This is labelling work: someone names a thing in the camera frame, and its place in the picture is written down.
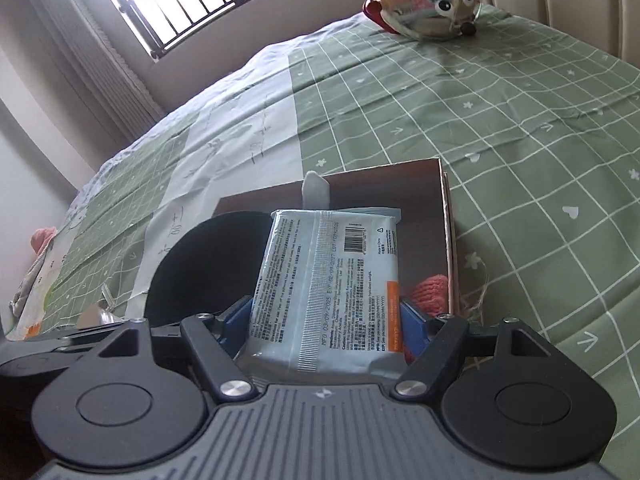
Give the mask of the blue wet wipes pack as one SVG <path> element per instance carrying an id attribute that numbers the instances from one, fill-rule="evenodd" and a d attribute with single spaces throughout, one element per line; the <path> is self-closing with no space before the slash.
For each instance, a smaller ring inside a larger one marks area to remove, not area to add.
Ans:
<path id="1" fill-rule="evenodd" d="M 239 367 L 258 382 L 391 382 L 406 369 L 397 208 L 272 215 Z"/>

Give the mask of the white plastic bag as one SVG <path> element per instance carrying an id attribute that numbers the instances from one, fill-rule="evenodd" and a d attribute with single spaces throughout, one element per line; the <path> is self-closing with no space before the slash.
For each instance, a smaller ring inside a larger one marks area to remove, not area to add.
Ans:
<path id="1" fill-rule="evenodd" d="M 43 310 L 43 292 L 41 280 L 47 275 L 44 270 L 51 248 L 43 249 L 34 263 L 27 270 L 17 287 L 13 298 L 9 301 L 9 311 L 15 324 L 25 315 L 34 316 Z"/>

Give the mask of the pink cardboard box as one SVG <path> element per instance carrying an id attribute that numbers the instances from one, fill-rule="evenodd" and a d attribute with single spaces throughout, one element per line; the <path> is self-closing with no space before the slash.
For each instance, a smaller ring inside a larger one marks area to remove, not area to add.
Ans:
<path id="1" fill-rule="evenodd" d="M 378 166 L 332 174 L 328 210 L 397 208 L 399 297 L 408 297 L 427 278 L 446 276 L 449 312 L 457 307 L 448 185 L 437 159 Z M 262 188 L 222 198 L 214 217 L 235 211 L 259 211 L 271 219 L 279 209 L 301 209 L 302 182 Z"/>

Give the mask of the green white tablecloth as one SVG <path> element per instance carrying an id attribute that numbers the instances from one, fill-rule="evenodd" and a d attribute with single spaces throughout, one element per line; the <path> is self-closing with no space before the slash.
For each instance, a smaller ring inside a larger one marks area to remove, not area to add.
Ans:
<path id="1" fill-rule="evenodd" d="M 418 42 L 362 15 L 266 47 L 108 160 L 63 214 L 43 310 L 73 324 L 109 292 L 142 312 L 152 274 L 239 192 L 437 158 L 450 185 L 461 304 L 515 316 L 608 390 L 603 460 L 639 474 L 639 71 L 493 6 L 473 38 Z"/>

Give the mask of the grey curtain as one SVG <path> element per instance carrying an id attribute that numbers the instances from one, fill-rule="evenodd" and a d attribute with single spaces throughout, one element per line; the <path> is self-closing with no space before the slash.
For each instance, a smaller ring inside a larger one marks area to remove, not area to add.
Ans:
<path id="1" fill-rule="evenodd" d="M 82 83 L 122 135 L 136 140 L 165 116 L 81 0 L 29 0 Z"/>

